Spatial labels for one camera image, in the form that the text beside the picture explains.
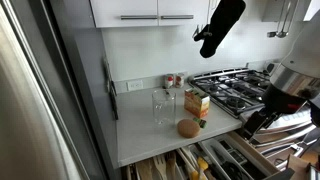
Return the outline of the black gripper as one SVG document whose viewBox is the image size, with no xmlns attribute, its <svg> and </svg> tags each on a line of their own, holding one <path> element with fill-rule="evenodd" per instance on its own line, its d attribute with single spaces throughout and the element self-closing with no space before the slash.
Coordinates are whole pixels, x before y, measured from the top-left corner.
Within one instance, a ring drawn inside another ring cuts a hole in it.
<svg viewBox="0 0 320 180">
<path fill-rule="evenodd" d="M 250 140 L 258 130 L 262 127 L 268 128 L 279 116 L 278 112 L 268 108 L 255 111 L 244 124 L 241 136 Z"/>
</svg>

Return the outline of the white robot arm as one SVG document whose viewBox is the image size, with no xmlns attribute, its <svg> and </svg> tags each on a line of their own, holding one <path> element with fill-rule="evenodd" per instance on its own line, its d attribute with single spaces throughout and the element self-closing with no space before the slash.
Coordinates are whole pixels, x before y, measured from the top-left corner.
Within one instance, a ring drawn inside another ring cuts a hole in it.
<svg viewBox="0 0 320 180">
<path fill-rule="evenodd" d="M 320 10 L 304 26 L 290 52 L 270 77 L 262 96 L 264 107 L 255 111 L 243 125 L 240 135 L 247 140 L 262 127 L 268 127 L 282 114 L 294 114 L 310 103 L 311 122 L 320 125 L 320 109 L 313 102 L 320 90 Z"/>
</svg>

